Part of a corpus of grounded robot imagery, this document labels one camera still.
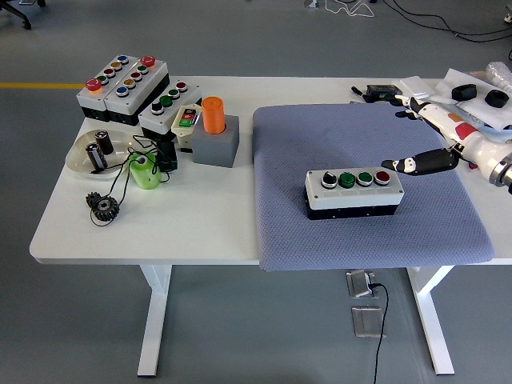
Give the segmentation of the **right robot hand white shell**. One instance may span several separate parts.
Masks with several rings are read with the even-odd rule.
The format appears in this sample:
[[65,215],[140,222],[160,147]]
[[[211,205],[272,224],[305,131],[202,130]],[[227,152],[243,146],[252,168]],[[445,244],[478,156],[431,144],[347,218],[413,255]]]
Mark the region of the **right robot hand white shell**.
[[401,95],[391,103],[406,108],[400,117],[407,116],[428,124],[444,138],[446,147],[400,160],[385,160],[382,167],[419,176],[452,170],[463,160],[476,166],[489,183],[511,188],[510,144],[488,139],[460,116],[437,104]]

